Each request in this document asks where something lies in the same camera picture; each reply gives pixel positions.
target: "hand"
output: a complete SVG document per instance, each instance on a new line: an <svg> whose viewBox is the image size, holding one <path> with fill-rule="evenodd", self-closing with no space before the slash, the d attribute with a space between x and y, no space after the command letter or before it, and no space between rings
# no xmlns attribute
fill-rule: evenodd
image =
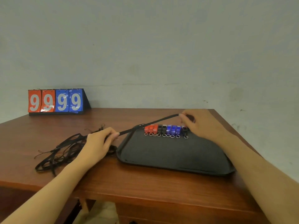
<svg viewBox="0 0 299 224"><path fill-rule="evenodd" d="M111 127L106 128L102 131L91 133L87 136L87 141L77 158L74 160L77 164L82 167L90 169L97 162L99 162L109 150L109 147L114 139L118 137L117 133Z"/></svg>
<svg viewBox="0 0 299 224"><path fill-rule="evenodd" d="M193 116L195 122L192 122L186 115ZM179 117L182 123L199 137L215 142L218 138L229 134L224 126L212 116L208 109L187 109L179 114Z"/></svg>

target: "black tray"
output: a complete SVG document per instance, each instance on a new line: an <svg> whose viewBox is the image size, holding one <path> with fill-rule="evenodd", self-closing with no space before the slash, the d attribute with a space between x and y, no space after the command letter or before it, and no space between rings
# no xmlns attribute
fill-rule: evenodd
<svg viewBox="0 0 299 224"><path fill-rule="evenodd" d="M126 164L224 176L235 171L214 142L188 133L184 137L145 136L144 128L131 132L118 147L117 158Z"/></svg>

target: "blue whistle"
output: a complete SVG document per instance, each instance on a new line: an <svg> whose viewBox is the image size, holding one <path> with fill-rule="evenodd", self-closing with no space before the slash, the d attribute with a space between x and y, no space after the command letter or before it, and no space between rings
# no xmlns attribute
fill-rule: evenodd
<svg viewBox="0 0 299 224"><path fill-rule="evenodd" d="M171 125L167 125L167 128L166 128L166 134L170 135L170 131L171 131Z"/></svg>
<svg viewBox="0 0 299 224"><path fill-rule="evenodd" d="M176 127L176 135L180 135L180 133L181 133L181 127L177 126Z"/></svg>
<svg viewBox="0 0 299 224"><path fill-rule="evenodd" d="M171 135L175 135L176 134L176 125L172 125L170 134Z"/></svg>

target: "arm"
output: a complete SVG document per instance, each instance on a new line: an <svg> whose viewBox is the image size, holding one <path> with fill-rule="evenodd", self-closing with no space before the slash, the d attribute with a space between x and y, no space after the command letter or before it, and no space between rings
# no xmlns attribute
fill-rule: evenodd
<svg viewBox="0 0 299 224"><path fill-rule="evenodd" d="M195 122L185 115L192 115ZM299 223L299 184L296 181L226 131L207 109L185 110L180 118L194 134L223 149L272 224Z"/></svg>
<svg viewBox="0 0 299 224"><path fill-rule="evenodd" d="M105 137L109 134L111 135L104 143ZM2 224L54 223L77 183L93 165L106 155L111 142L118 135L119 133L112 128L89 134L87 142L77 158L7 217Z"/></svg>

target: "red number card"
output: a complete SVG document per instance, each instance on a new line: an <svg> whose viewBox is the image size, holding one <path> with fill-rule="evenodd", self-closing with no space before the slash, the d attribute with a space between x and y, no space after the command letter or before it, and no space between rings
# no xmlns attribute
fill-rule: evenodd
<svg viewBox="0 0 299 224"><path fill-rule="evenodd" d="M41 112L54 112L55 110L55 90L42 90Z"/></svg>
<svg viewBox="0 0 299 224"><path fill-rule="evenodd" d="M41 90L28 90L28 112L40 112L41 102Z"/></svg>

